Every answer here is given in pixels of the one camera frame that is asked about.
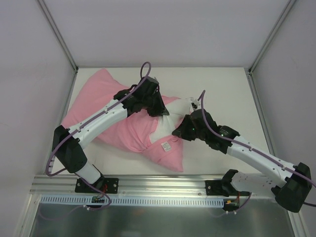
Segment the white pillow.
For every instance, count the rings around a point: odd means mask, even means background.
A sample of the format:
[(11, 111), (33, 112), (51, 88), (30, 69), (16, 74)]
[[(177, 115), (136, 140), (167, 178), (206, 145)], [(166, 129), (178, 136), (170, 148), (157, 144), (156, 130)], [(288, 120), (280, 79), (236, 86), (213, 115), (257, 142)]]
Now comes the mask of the white pillow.
[(186, 99), (175, 99), (168, 103), (166, 108), (169, 115), (163, 115), (158, 118), (156, 130), (150, 134), (149, 138), (152, 143), (167, 137), (179, 126), (185, 115), (191, 114), (200, 106), (197, 99), (189, 97)]

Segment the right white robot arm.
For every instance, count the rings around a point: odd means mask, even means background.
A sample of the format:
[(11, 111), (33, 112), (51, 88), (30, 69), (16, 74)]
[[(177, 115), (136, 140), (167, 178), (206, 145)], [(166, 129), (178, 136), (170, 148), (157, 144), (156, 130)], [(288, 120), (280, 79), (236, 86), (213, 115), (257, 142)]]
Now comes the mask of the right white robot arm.
[(211, 149), (237, 158), (260, 172), (250, 175), (230, 169), (221, 180), (206, 182), (209, 195), (229, 197), (253, 193), (272, 198), (284, 209), (297, 213), (312, 189), (307, 165), (294, 165), (259, 150), (236, 130), (218, 125), (206, 110), (185, 115), (172, 135), (186, 141), (204, 141)]

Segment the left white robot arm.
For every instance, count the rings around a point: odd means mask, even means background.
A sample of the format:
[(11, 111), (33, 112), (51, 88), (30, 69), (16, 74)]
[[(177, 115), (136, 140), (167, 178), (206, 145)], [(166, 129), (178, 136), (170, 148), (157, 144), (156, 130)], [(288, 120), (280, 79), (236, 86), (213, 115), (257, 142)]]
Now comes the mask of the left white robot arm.
[(87, 160), (83, 150), (112, 125), (141, 110), (146, 110), (151, 117), (169, 115), (156, 78), (142, 77), (137, 85), (119, 91), (107, 105), (87, 119), (69, 128), (62, 125), (57, 127), (54, 131), (52, 155), (69, 173), (85, 181), (91, 192), (101, 191), (103, 175)]

